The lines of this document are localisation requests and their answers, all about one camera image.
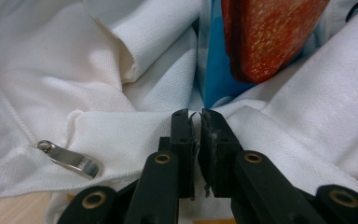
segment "white cloth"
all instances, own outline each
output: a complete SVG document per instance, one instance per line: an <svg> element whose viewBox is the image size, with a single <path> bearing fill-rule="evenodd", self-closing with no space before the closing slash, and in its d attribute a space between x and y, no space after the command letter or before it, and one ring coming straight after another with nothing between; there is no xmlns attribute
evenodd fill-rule
<svg viewBox="0 0 358 224"><path fill-rule="evenodd" d="M245 149L310 193L333 183L358 191L358 15L342 20L353 2L331 1L314 55L216 108ZM0 1L0 197L121 189L139 177L170 135L171 113L202 107L199 9L194 0ZM92 156L102 175L89 181L52 163L34 148L43 139ZM202 197L199 171L197 182L181 223L231 217L227 200ZM47 223L66 205L55 194Z"/></svg>

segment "zipper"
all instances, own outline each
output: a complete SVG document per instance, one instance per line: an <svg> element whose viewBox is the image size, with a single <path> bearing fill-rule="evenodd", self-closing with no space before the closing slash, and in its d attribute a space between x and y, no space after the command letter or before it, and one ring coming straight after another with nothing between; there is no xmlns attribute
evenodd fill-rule
<svg viewBox="0 0 358 224"><path fill-rule="evenodd" d="M39 141L35 147L42 150L53 162L86 178L92 179L102 170L101 164L91 157L58 147L47 140Z"/></svg>

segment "table surface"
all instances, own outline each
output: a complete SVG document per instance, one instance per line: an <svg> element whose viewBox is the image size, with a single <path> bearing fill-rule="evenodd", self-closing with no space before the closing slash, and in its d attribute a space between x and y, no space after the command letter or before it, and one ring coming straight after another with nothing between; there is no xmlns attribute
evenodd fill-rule
<svg viewBox="0 0 358 224"><path fill-rule="evenodd" d="M44 223L50 193L30 193L15 198L0 199L0 224Z"/></svg>

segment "red textured object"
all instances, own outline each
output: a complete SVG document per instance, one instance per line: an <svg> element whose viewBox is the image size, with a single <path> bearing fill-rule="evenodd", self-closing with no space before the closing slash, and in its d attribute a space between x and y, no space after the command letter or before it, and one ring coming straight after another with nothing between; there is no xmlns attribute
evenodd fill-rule
<svg viewBox="0 0 358 224"><path fill-rule="evenodd" d="M263 82L301 50L328 0L222 0L226 51L238 81Z"/></svg>

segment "white garment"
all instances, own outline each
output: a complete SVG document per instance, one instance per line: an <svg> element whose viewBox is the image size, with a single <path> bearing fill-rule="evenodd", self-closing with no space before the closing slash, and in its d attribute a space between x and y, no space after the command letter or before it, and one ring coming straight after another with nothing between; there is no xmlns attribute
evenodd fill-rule
<svg viewBox="0 0 358 224"><path fill-rule="evenodd" d="M245 149L310 193L333 183L358 191L358 15L343 21L355 2L331 1L315 31L326 43L309 59L216 108ZM171 113L202 107L199 9L194 0L0 1L0 197L121 189L139 177L170 135ZM90 155L103 173L89 181L52 163L34 148L43 139ZM197 177L181 223L231 217L228 200L202 197ZM55 194L47 223L66 205Z"/></svg>

